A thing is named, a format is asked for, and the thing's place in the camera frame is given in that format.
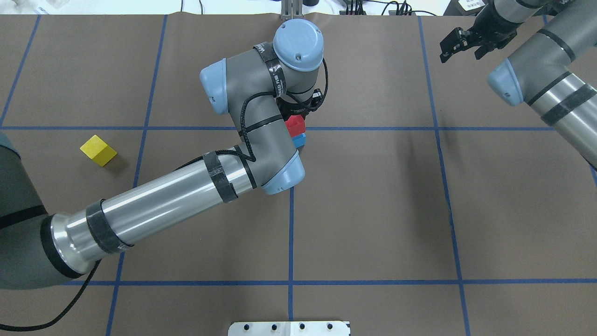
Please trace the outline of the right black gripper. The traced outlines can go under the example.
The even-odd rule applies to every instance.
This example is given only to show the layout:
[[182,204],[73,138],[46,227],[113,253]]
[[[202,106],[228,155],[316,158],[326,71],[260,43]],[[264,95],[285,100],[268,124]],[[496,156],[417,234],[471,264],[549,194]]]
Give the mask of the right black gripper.
[[475,51],[475,59],[480,60],[485,55],[494,51],[496,45],[507,40],[518,28],[518,23],[503,18],[495,5],[486,5],[476,16],[473,25],[467,29],[454,28],[440,42],[440,61],[446,63],[454,54],[472,47],[479,48]]

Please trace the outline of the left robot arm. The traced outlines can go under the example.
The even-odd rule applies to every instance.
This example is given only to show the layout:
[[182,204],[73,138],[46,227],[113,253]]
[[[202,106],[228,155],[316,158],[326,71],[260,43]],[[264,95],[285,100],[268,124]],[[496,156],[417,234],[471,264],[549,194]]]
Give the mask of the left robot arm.
[[230,115],[241,143],[73,214],[47,212],[2,134],[1,288],[66,283],[91,273],[101,259],[249,190],[276,194],[296,186],[305,168],[280,103],[294,105],[295,115],[317,109],[323,98],[314,97],[315,82],[324,64],[320,28],[292,19],[272,42],[207,66],[200,72],[203,89],[216,113]]

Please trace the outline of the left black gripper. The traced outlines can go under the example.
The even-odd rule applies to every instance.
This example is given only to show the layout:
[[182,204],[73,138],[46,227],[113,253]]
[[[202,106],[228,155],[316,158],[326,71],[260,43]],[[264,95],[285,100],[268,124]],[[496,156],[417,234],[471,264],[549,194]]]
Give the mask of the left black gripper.
[[309,113],[317,111],[325,100],[325,93],[321,89],[313,90],[311,97],[303,102],[298,101],[296,95],[279,98],[279,111],[282,117],[301,116],[307,117]]

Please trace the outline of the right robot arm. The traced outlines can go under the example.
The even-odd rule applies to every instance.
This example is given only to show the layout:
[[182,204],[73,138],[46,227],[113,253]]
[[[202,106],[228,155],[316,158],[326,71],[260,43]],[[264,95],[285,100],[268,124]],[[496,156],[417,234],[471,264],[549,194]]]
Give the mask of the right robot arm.
[[[454,28],[441,42],[440,60],[471,48],[481,59],[503,49],[517,28],[547,0],[490,0],[473,25]],[[596,2],[563,0],[558,13],[488,75],[493,92],[507,104],[527,104],[593,167],[597,162],[596,89],[569,70],[596,46]]]

